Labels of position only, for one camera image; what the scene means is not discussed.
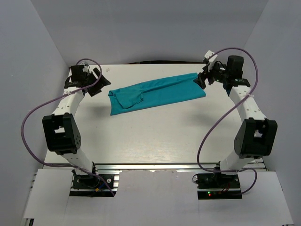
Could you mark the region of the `teal t-shirt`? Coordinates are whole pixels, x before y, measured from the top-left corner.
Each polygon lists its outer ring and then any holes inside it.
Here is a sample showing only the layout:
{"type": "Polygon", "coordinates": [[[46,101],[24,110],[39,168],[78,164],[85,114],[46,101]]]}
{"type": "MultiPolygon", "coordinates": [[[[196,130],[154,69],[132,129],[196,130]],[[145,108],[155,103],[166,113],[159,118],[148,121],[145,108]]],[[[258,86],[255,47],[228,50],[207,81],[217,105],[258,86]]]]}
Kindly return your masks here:
{"type": "Polygon", "coordinates": [[[206,97],[193,81],[197,75],[165,77],[111,90],[111,116],[206,97]]]}

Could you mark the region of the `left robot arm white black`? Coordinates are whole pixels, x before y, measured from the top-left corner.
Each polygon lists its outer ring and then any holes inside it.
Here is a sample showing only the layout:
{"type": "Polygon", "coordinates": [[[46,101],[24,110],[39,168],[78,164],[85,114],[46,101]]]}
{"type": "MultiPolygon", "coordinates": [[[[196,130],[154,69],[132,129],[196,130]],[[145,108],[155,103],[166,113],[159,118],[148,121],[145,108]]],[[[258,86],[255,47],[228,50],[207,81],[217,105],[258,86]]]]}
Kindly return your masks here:
{"type": "Polygon", "coordinates": [[[51,115],[42,119],[48,150],[90,173],[93,171],[93,162],[81,150],[81,134],[74,116],[86,94],[93,97],[110,84],[99,67],[90,69],[87,64],[72,66],[71,76],[64,84],[63,94],[66,96],[51,115]]]}

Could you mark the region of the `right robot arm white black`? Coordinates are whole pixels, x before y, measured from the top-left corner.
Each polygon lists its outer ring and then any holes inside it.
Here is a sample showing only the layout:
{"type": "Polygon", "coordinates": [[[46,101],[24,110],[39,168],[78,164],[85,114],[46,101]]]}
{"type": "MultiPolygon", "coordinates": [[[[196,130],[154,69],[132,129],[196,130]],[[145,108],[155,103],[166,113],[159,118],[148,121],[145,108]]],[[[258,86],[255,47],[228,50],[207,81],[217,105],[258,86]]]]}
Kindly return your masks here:
{"type": "Polygon", "coordinates": [[[213,52],[206,53],[206,65],[194,82],[202,89],[206,87],[206,81],[210,85],[222,83],[239,113],[242,124],[234,139],[234,150],[211,170],[212,173],[235,175],[249,162],[271,154],[277,122],[269,120],[259,109],[252,95],[253,88],[243,78],[243,57],[231,55],[225,65],[216,58],[213,52]]]}

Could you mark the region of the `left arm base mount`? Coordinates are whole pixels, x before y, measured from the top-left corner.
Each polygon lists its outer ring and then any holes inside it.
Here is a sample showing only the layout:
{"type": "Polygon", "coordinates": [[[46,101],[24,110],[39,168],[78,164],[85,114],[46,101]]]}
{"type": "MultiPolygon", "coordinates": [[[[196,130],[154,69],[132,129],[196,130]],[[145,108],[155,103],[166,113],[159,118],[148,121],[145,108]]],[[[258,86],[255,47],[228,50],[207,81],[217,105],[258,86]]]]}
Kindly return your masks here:
{"type": "Polygon", "coordinates": [[[91,175],[80,175],[72,170],[73,178],[69,192],[70,197],[113,197],[114,174],[100,174],[106,184],[99,178],[91,175]]]}

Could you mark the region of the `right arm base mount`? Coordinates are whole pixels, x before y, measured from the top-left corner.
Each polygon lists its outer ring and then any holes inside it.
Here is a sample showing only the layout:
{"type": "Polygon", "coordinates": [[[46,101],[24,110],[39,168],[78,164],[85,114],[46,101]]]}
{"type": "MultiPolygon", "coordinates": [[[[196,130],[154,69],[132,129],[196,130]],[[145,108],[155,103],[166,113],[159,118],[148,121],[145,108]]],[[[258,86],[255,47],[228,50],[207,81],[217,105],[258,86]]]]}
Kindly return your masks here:
{"type": "Polygon", "coordinates": [[[222,173],[198,173],[192,177],[197,185],[199,200],[242,199],[238,175],[222,173]]]}

